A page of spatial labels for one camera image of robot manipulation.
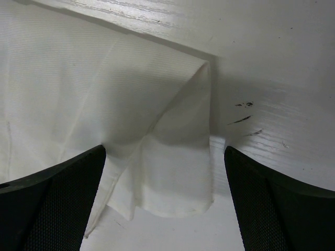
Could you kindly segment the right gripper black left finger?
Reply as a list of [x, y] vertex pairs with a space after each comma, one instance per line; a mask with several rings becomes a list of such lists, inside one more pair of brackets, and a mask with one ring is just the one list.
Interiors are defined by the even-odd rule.
[[105, 165], [98, 145], [1, 184], [1, 250], [79, 250]]

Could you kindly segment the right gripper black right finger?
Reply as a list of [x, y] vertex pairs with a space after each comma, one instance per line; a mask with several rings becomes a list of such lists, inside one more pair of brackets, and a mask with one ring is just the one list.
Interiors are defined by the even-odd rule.
[[245, 250], [334, 250], [334, 191], [286, 176], [231, 146], [224, 161]]

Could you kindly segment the white pleated skirt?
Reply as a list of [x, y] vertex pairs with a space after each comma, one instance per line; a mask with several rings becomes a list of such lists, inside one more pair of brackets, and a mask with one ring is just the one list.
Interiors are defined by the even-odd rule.
[[105, 206], [166, 218], [213, 202], [210, 66], [82, 18], [1, 1], [1, 181], [97, 145], [106, 163], [86, 235]]

